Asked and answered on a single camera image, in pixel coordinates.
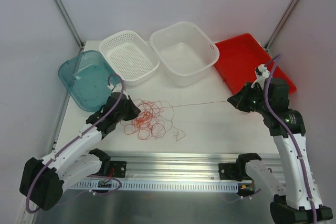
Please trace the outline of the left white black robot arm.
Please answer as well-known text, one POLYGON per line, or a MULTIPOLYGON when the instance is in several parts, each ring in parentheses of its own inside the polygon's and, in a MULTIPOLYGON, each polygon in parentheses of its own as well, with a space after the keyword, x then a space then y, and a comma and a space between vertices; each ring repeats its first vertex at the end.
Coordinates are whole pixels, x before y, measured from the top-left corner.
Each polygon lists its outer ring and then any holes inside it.
POLYGON ((106 104, 90 115, 76 136, 59 149, 37 159, 30 158, 24 166, 19 191, 26 197, 30 214, 51 209, 63 193, 76 182, 110 170, 110 158, 93 148, 116 129, 121 121, 130 121, 140 114, 125 91, 113 91, 106 104))

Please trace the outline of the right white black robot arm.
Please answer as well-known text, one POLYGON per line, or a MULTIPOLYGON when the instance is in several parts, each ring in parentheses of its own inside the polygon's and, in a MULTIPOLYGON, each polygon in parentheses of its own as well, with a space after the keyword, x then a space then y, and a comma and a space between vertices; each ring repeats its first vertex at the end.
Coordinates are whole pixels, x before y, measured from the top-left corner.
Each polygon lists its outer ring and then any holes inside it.
POLYGON ((264 125, 274 139, 285 183, 269 171, 257 153, 238 155, 234 163, 220 163, 221 179, 238 182, 253 180, 267 195, 274 223, 319 223, 333 218, 312 178, 307 151, 306 129, 302 115, 289 108, 289 86, 284 79, 267 78, 264 85, 246 82, 228 98, 234 108, 262 115, 264 125))

